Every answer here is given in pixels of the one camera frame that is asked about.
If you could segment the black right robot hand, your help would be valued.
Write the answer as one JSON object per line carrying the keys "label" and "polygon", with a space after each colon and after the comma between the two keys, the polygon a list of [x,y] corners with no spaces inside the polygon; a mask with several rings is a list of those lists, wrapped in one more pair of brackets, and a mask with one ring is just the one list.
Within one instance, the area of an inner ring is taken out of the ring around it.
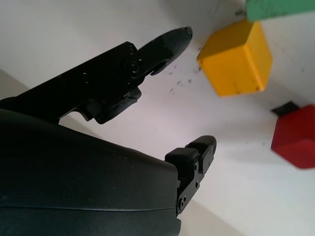
{"label": "black right robot hand", "polygon": [[0,102],[3,236],[177,236],[217,141],[201,136],[164,160],[59,124],[71,112],[104,124],[141,96],[139,85],[188,47],[192,29],[140,49],[125,42]]}

